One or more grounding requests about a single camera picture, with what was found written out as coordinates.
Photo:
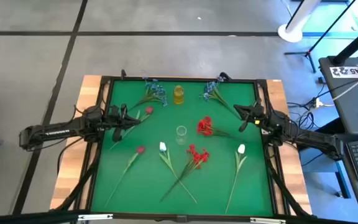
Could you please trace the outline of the black aluminium crossbeam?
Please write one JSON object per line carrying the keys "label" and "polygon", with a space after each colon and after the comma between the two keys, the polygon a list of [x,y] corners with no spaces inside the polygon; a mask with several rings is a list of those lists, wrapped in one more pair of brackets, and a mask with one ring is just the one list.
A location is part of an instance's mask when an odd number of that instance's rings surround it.
{"label": "black aluminium crossbeam", "polygon": [[[137,214],[137,213],[90,213],[88,210],[70,210],[40,213],[26,213],[19,215],[0,216],[0,224],[62,224],[78,221],[78,215],[87,214],[113,214],[113,219],[109,220],[154,220],[156,222],[172,221],[177,223],[189,222],[249,222],[248,216],[228,216],[228,215],[167,215],[167,214]],[[329,220],[316,217],[298,217],[289,215],[275,215],[275,218],[286,220],[287,224],[358,224],[358,222],[345,222],[340,220]]]}

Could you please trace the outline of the white artificial tulip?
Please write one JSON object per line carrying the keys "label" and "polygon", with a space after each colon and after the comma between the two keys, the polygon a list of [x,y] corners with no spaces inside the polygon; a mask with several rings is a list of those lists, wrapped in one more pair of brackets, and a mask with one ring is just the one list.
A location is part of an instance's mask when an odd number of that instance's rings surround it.
{"label": "white artificial tulip", "polygon": [[198,203],[197,200],[195,199],[195,197],[192,195],[192,193],[187,189],[187,187],[184,185],[184,183],[182,182],[183,178],[189,174],[189,166],[185,167],[185,171],[182,172],[180,175],[177,175],[177,173],[175,172],[175,169],[173,167],[172,164],[172,160],[170,158],[170,151],[168,150],[167,145],[164,142],[160,142],[159,143],[159,156],[160,158],[164,161],[164,163],[167,165],[167,167],[170,169],[171,173],[173,174],[175,181],[174,183],[171,185],[171,187],[167,190],[167,192],[163,195],[163,197],[161,198],[161,202],[164,201],[168,195],[171,193],[171,191],[176,187],[176,185],[181,185],[184,189],[185,192],[190,196],[190,198],[194,201],[194,203]]}
{"label": "white artificial tulip", "polygon": [[245,155],[245,151],[246,151],[246,146],[244,144],[241,144],[235,153],[235,174],[234,174],[229,198],[227,200],[225,213],[227,213],[227,211],[229,210],[229,206],[230,206],[231,200],[232,200],[232,195],[234,193],[234,188],[235,188],[236,182],[237,182],[237,177],[239,175],[239,172],[241,170],[241,167],[242,167],[244,161],[247,159],[247,156]]}

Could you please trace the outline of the grey cart top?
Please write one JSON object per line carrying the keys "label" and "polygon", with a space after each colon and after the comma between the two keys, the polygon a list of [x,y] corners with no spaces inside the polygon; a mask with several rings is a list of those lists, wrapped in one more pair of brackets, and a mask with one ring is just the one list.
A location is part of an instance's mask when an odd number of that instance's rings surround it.
{"label": "grey cart top", "polygon": [[319,64],[345,132],[358,134],[358,78],[333,78],[329,70],[330,67],[358,67],[358,57],[347,59],[341,66],[333,65],[324,57],[319,59]]}

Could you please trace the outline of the white paper label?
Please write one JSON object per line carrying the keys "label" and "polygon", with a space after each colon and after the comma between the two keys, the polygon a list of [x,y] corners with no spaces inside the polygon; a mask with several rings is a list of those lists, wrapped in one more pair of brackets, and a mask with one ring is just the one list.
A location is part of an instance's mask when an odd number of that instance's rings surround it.
{"label": "white paper label", "polygon": [[358,78],[358,67],[330,67],[333,78]]}

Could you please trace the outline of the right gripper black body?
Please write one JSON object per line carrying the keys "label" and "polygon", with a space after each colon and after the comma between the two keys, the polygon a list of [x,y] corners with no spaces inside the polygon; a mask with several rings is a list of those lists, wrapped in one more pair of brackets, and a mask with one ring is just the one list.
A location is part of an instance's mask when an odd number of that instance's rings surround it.
{"label": "right gripper black body", "polygon": [[239,127],[240,132],[243,132],[246,129],[248,123],[254,122],[256,119],[262,119],[265,116],[264,107],[261,105],[261,102],[262,100],[258,99],[254,102],[253,105],[251,105],[254,106],[255,109],[250,113],[247,121],[243,121],[243,123]]}

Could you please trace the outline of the blue artificial flower bunch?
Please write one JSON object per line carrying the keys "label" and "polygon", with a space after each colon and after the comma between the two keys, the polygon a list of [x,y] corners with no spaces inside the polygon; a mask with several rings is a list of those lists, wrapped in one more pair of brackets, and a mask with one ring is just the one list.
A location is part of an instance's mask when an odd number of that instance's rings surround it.
{"label": "blue artificial flower bunch", "polygon": [[167,92],[165,88],[159,84],[158,80],[153,78],[151,81],[149,81],[148,77],[142,77],[142,79],[145,81],[145,93],[134,106],[129,108],[129,111],[141,104],[151,101],[159,102],[163,107],[167,106]]}
{"label": "blue artificial flower bunch", "polygon": [[219,92],[219,85],[225,81],[225,78],[218,76],[216,81],[207,82],[203,88],[203,93],[200,94],[200,97],[205,101],[216,100],[221,105],[223,105],[227,110],[229,110],[236,118],[240,119],[241,117],[229,106],[226,100],[223,99]]}

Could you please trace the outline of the silver metal bracket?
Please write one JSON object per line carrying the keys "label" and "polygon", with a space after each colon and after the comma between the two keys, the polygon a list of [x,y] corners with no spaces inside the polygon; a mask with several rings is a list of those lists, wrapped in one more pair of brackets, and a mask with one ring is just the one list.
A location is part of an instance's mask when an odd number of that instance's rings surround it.
{"label": "silver metal bracket", "polygon": [[275,219],[275,218],[261,218],[261,217],[250,217],[251,223],[257,224],[287,224],[286,220]]}
{"label": "silver metal bracket", "polygon": [[89,221],[89,220],[108,220],[113,219],[113,214],[87,214],[78,215],[78,221]]}

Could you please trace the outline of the red artificial tulip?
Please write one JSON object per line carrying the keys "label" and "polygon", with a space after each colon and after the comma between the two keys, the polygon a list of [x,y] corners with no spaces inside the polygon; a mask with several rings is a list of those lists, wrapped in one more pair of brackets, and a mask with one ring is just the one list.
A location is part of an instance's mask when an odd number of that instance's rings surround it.
{"label": "red artificial tulip", "polygon": [[123,170],[123,172],[122,172],[122,174],[121,174],[121,176],[120,176],[120,178],[119,178],[119,180],[118,180],[116,186],[113,188],[112,192],[111,192],[110,195],[109,195],[108,200],[106,201],[106,203],[105,203],[105,205],[104,205],[105,207],[108,206],[108,204],[109,204],[109,202],[111,201],[112,197],[114,196],[114,194],[115,194],[117,188],[119,187],[120,183],[122,182],[122,180],[123,180],[125,174],[126,174],[127,171],[131,168],[131,166],[132,166],[132,164],[134,163],[134,161],[137,159],[137,157],[138,157],[139,155],[143,154],[144,152],[145,152],[145,146],[139,146],[139,147],[136,149],[135,153],[129,158],[129,160],[127,161],[126,167],[125,167],[125,169]]}
{"label": "red artificial tulip", "polygon": [[109,150],[113,149],[115,146],[117,146],[126,135],[128,135],[136,126],[143,123],[147,118],[149,118],[152,113],[154,112],[154,108],[152,106],[148,106],[145,109],[145,113],[141,114],[140,110],[137,112],[136,117],[132,119],[138,120],[138,122],[134,125],[129,125],[129,127],[126,128],[115,128],[112,134],[112,141],[113,144],[109,148]]}

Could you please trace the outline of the white pole with round base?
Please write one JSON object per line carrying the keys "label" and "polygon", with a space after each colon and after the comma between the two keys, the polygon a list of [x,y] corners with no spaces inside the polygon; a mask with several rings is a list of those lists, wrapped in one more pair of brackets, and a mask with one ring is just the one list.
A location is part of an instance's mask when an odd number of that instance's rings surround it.
{"label": "white pole with round base", "polygon": [[303,28],[321,0],[302,0],[287,24],[278,28],[278,36],[291,43],[303,38]]}

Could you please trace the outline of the black diagonal frame strut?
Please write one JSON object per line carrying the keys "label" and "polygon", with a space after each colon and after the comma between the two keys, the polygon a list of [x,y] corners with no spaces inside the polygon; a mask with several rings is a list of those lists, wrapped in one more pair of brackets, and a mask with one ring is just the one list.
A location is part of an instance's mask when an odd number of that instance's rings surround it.
{"label": "black diagonal frame strut", "polygon": [[285,186],[284,181],[277,174],[276,170],[273,167],[271,158],[268,156],[266,158],[266,160],[267,160],[267,167],[268,167],[268,170],[270,172],[270,175],[272,176],[273,180],[278,185],[278,188],[281,190],[281,192],[283,193],[283,195],[287,199],[287,202],[292,207],[292,209],[294,210],[295,214],[297,216],[301,216],[301,217],[309,217],[310,214],[302,209],[301,205],[295,200],[293,195],[290,193],[290,191]]}
{"label": "black diagonal frame strut", "polygon": [[89,166],[89,169],[85,174],[79,179],[78,183],[75,185],[75,188],[71,191],[68,197],[59,205],[55,210],[64,211],[68,210],[72,203],[81,195],[82,190],[87,183],[90,177],[93,177],[98,169],[98,164],[100,160],[100,147],[96,148],[94,159]]}

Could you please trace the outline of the yellow glass vase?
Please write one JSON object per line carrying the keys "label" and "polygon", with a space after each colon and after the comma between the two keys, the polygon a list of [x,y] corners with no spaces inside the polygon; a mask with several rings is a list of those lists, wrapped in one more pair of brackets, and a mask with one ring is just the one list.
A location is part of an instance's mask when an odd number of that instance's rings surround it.
{"label": "yellow glass vase", "polygon": [[177,85],[173,89],[173,102],[176,105],[180,105],[184,103],[184,89],[181,85]]}

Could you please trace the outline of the thick black pole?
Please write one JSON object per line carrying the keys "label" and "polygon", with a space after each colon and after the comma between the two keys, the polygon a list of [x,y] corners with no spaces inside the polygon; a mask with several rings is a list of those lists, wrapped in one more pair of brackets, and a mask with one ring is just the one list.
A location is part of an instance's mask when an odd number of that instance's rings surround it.
{"label": "thick black pole", "polygon": [[342,65],[352,54],[358,51],[358,37],[354,39],[344,50],[331,59],[333,65]]}

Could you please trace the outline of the thin black tripod stand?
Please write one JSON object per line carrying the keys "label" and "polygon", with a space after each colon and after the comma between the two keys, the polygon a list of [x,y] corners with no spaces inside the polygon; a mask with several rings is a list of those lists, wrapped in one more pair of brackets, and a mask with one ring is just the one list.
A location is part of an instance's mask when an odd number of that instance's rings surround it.
{"label": "thin black tripod stand", "polygon": [[317,37],[318,38],[318,40],[307,51],[304,51],[304,52],[285,52],[284,55],[302,55],[302,56],[304,56],[304,58],[306,58],[310,62],[313,73],[316,73],[316,67],[314,65],[313,58],[311,56],[312,51],[322,41],[322,39],[324,37],[339,38],[339,37],[345,37],[346,36],[345,32],[342,32],[342,31],[340,31],[340,32],[332,32],[331,30],[337,24],[337,22],[341,20],[343,15],[345,15],[347,13],[347,11],[355,3],[355,1],[356,0],[340,0],[339,1],[341,3],[345,3],[346,8],[335,18],[335,20],[333,20],[333,22],[325,30],[325,32],[323,32],[323,33],[320,33],[320,32],[315,32],[315,33],[307,32],[306,33],[306,35],[308,37]]}

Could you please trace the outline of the red artificial flower bunch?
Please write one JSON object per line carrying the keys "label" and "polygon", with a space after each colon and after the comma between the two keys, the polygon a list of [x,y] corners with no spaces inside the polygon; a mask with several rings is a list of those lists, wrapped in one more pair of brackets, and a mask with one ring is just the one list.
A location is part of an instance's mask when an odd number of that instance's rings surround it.
{"label": "red artificial flower bunch", "polygon": [[232,139],[236,138],[234,135],[229,134],[227,131],[215,127],[210,116],[205,116],[203,119],[199,120],[197,125],[197,133],[204,136],[224,136]]}
{"label": "red artificial flower bunch", "polygon": [[193,171],[195,171],[196,169],[200,169],[202,164],[206,163],[209,160],[210,153],[208,153],[205,149],[203,149],[202,152],[198,152],[196,150],[196,146],[194,144],[189,145],[189,148],[186,150],[186,153],[188,154],[186,164],[185,164],[183,170],[180,172],[180,174],[177,174],[173,168],[172,160],[170,157],[170,151],[168,149],[160,150],[160,154],[159,154],[160,158],[164,161],[164,163],[166,163],[166,165],[168,166],[168,168],[171,170],[172,174],[175,177],[174,183],[171,185],[171,187],[167,190],[167,192],[160,199],[160,202],[163,202],[168,197],[168,195],[171,193],[171,191],[178,184],[180,184],[185,189],[185,192],[194,201],[194,203],[198,203],[197,200],[195,199],[195,197],[193,196],[193,194],[184,185],[183,181]]}

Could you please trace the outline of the blue metal desk leg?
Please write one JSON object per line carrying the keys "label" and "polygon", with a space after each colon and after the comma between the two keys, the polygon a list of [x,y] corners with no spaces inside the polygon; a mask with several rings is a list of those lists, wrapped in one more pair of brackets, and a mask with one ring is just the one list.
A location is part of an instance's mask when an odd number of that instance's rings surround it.
{"label": "blue metal desk leg", "polygon": [[342,169],[344,145],[341,140],[321,149],[315,144],[298,147],[302,171],[316,179],[314,187],[336,197],[351,198],[346,173]]}

